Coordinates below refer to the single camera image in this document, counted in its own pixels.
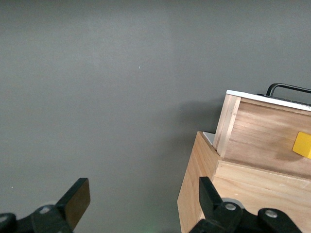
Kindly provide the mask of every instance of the gray wall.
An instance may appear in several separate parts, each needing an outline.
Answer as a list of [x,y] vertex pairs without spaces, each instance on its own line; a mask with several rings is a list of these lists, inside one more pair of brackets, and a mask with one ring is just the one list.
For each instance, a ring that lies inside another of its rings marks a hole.
[[1,1],[0,212],[88,177],[77,233],[180,232],[196,132],[227,89],[311,88],[310,28],[310,1]]

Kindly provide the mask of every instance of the screw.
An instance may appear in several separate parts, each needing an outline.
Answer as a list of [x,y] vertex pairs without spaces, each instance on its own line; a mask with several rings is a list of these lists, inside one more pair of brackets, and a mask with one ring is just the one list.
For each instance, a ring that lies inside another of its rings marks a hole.
[[8,219],[8,216],[7,216],[7,215],[5,215],[5,216],[3,216],[3,217],[0,217],[0,223],[1,223],[1,222],[5,222],[7,219]]
[[272,217],[272,218],[276,218],[277,217],[277,213],[273,210],[266,210],[264,212],[268,217]]
[[43,215],[46,214],[48,211],[50,211],[50,208],[48,206],[43,206],[39,213]]
[[225,205],[227,210],[235,210],[237,207],[234,204],[228,203]]

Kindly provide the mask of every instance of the black handle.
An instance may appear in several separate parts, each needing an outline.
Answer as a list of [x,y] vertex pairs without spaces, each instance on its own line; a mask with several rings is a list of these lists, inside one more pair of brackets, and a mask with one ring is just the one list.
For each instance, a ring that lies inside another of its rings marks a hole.
[[306,88],[299,87],[299,86],[288,85],[288,84],[285,84],[285,83],[274,83],[274,84],[270,85],[270,87],[267,90],[267,94],[266,95],[267,96],[273,96],[274,90],[278,86],[279,87],[283,87],[283,88],[287,88],[287,89],[291,89],[291,90],[294,90],[294,91],[301,91],[301,92],[306,92],[306,93],[310,93],[311,94],[311,90],[310,89],[306,89]]

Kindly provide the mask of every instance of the yellow cube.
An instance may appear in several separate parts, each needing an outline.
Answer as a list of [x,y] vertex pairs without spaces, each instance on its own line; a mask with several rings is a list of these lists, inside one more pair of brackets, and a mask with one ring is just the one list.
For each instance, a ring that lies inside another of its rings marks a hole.
[[293,151],[311,159],[311,135],[299,132],[293,147]]

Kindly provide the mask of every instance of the black metal part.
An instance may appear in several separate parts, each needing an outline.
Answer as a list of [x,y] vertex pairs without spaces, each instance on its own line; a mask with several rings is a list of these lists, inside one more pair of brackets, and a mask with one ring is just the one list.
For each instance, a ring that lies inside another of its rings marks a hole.
[[200,177],[199,201],[206,219],[190,233],[301,233],[282,211],[261,209],[258,216],[232,202],[223,202],[208,177]]
[[305,92],[305,93],[310,93],[311,94],[311,90],[307,89],[307,88],[303,88],[303,87],[299,87],[299,86],[293,86],[293,85],[289,85],[289,84],[285,84],[285,83],[274,83],[272,85],[269,86],[268,90],[267,90],[267,94],[257,94],[259,96],[264,96],[264,97],[268,97],[268,98],[273,98],[276,100],[283,100],[283,101],[287,101],[287,102],[292,102],[292,103],[298,103],[298,104],[302,104],[302,105],[307,105],[307,106],[311,106],[311,104],[309,103],[301,103],[298,101],[294,101],[294,100],[287,100],[287,99],[283,99],[283,98],[279,98],[279,97],[275,97],[273,96],[273,93],[275,91],[275,89],[277,87],[282,87],[282,88],[286,88],[286,89],[290,89],[290,90],[294,90],[294,91],[300,91],[300,92]]
[[90,203],[87,178],[80,178],[57,202],[45,205],[25,218],[0,214],[0,233],[72,233]]

